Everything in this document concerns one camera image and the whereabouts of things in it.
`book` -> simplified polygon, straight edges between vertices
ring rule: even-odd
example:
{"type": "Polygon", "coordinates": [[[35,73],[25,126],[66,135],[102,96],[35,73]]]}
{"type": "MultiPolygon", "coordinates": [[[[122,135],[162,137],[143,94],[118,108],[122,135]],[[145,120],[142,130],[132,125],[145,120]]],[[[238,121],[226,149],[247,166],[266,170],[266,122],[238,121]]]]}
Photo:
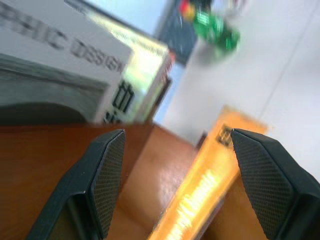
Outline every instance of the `book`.
{"type": "Polygon", "coordinates": [[[131,48],[63,1],[0,0],[0,12],[0,113],[60,107],[102,123],[131,48]]]}
{"type": "Polygon", "coordinates": [[[175,57],[167,45],[117,21],[88,3],[77,9],[132,49],[122,82],[105,115],[106,123],[143,123],[164,87],[175,57]]]}

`white wall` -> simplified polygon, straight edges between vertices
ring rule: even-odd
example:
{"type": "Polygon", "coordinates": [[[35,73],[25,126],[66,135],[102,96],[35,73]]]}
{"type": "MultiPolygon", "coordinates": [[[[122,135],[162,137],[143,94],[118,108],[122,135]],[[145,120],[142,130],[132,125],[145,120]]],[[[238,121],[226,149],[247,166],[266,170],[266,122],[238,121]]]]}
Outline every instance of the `white wall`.
{"type": "Polygon", "coordinates": [[[218,60],[197,43],[163,126],[195,144],[228,104],[274,127],[270,135],[320,180],[319,18],[318,0],[253,1],[236,21],[238,52],[218,60]]]}
{"type": "Polygon", "coordinates": [[[86,0],[107,13],[153,35],[171,0],[86,0]]]}

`wooden surface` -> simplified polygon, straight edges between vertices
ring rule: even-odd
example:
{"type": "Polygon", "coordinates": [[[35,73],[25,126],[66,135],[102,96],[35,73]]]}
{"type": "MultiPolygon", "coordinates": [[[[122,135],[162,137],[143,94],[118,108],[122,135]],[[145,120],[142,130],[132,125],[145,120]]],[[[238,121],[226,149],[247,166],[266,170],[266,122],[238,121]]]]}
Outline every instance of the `wooden surface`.
{"type": "Polygon", "coordinates": [[[148,233],[119,206],[114,210],[106,240],[145,240],[148,233]]]}
{"type": "Polygon", "coordinates": [[[153,125],[0,127],[0,239],[24,239],[60,178],[90,142],[123,128],[125,183],[153,125]]]}
{"type": "Polygon", "coordinates": [[[154,127],[119,197],[122,209],[147,233],[167,208],[196,154],[190,143],[154,127]]]}
{"type": "Polygon", "coordinates": [[[207,229],[205,240],[267,240],[239,176],[207,229]]]}

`red object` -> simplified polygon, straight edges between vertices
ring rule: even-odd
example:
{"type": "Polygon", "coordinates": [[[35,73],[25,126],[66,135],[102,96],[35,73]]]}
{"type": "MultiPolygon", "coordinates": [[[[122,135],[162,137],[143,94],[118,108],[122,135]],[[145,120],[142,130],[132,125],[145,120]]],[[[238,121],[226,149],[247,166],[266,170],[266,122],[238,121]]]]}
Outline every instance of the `red object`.
{"type": "Polygon", "coordinates": [[[189,0],[182,0],[179,8],[181,14],[183,14],[187,10],[188,5],[189,5],[189,0]]]}

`green object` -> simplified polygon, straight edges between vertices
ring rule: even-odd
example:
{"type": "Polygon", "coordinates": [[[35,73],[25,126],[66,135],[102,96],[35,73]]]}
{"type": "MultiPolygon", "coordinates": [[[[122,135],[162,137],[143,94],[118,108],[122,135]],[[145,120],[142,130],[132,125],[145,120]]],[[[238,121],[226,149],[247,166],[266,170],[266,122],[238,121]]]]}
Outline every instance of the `green object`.
{"type": "Polygon", "coordinates": [[[234,50],[240,40],[240,33],[232,29],[220,16],[197,11],[193,20],[196,34],[210,44],[229,52],[234,50]]]}

